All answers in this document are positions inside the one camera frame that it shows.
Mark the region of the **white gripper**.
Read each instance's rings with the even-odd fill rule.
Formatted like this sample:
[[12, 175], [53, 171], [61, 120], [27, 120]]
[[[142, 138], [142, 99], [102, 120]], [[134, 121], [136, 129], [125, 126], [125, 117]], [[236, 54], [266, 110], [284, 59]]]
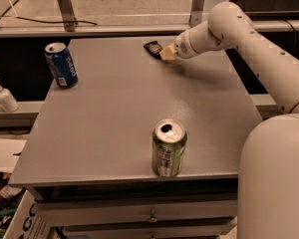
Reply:
[[190, 44], [188, 31], [184, 31], [178, 35], [174, 44], [170, 44], [163, 48], [159, 54], [163, 61], [174, 61], [177, 55], [183, 59], [190, 59], [197, 56], [197, 53], [193, 50]]

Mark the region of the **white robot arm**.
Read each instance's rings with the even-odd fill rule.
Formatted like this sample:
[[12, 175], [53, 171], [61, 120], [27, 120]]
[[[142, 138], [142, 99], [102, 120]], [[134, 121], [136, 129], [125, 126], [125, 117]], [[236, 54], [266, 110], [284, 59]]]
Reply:
[[267, 93], [254, 95], [270, 118], [248, 136], [238, 171], [237, 239], [299, 239], [299, 60], [259, 34], [231, 2], [163, 48], [165, 61], [235, 49]]

